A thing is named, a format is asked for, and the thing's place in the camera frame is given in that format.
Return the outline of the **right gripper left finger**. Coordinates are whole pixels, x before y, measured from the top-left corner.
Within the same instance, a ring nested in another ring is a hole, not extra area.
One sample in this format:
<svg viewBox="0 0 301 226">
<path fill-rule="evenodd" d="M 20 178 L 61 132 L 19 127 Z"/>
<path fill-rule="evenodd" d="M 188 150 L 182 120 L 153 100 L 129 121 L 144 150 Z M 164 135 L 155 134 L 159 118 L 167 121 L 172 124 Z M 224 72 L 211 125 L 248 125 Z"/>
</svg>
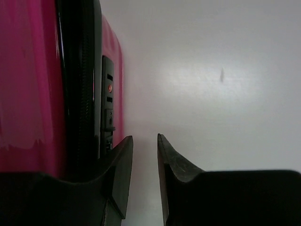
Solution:
<svg viewBox="0 0 301 226">
<path fill-rule="evenodd" d="M 84 182 L 67 182 L 41 172 L 0 175 L 3 226 L 119 226 L 126 218 L 133 138 L 125 137 Z"/>
</svg>

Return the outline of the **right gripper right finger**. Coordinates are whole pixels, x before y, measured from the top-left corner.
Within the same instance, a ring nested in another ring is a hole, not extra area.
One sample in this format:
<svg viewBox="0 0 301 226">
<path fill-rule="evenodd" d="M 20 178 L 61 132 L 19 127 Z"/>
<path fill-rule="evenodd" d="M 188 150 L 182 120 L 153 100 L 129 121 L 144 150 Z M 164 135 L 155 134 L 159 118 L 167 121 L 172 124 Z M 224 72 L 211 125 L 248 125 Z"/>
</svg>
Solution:
<svg viewBox="0 0 301 226">
<path fill-rule="evenodd" d="M 204 171 L 158 134 L 166 226 L 298 226 L 301 175 L 293 170 Z"/>
</svg>

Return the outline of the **pink and teal kids suitcase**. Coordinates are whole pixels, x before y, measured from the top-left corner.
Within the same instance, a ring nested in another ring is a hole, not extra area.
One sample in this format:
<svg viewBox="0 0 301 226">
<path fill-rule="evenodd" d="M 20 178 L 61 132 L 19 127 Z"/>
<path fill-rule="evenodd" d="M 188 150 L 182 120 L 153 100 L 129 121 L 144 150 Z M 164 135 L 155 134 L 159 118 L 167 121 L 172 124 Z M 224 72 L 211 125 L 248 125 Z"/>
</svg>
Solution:
<svg viewBox="0 0 301 226">
<path fill-rule="evenodd" d="M 100 1 L 1 1 L 1 174 L 83 180 L 123 138 L 123 78 Z"/>
</svg>

